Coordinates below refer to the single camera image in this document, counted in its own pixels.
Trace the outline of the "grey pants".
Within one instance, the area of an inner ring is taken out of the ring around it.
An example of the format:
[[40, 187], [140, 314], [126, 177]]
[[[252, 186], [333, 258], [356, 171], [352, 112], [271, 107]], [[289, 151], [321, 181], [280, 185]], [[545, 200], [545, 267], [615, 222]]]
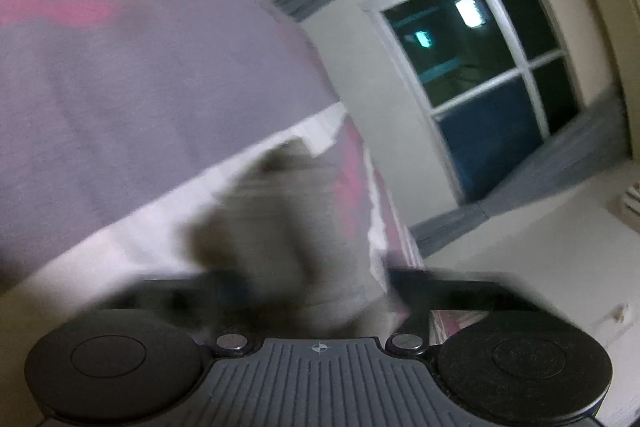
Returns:
[[284, 338], [387, 338], [396, 322], [334, 199], [334, 168], [294, 139], [268, 150], [186, 231], [212, 284], [202, 303]]

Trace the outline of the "grey curtain right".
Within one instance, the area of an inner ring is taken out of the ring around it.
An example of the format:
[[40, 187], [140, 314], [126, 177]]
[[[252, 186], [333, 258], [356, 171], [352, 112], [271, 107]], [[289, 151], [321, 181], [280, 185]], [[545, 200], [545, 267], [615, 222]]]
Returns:
[[477, 202], [411, 228], [422, 257], [430, 257], [488, 220], [559, 194], [630, 153], [626, 106], [610, 92], [575, 117]]

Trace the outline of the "pink striped bed sheet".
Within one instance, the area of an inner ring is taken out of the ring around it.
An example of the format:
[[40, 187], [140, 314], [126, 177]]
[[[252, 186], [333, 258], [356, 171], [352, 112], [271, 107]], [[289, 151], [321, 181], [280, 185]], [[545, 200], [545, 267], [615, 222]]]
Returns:
[[193, 277], [186, 231], [302, 140], [346, 231], [416, 244], [314, 44], [269, 0], [1, 0], [1, 352], [144, 279]]

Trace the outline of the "window with white frame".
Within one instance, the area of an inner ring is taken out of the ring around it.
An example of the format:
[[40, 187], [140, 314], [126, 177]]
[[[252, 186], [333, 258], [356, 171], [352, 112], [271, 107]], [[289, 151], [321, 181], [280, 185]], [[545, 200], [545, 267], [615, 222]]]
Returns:
[[457, 202], [477, 202], [582, 111], [546, 0], [369, 0]]

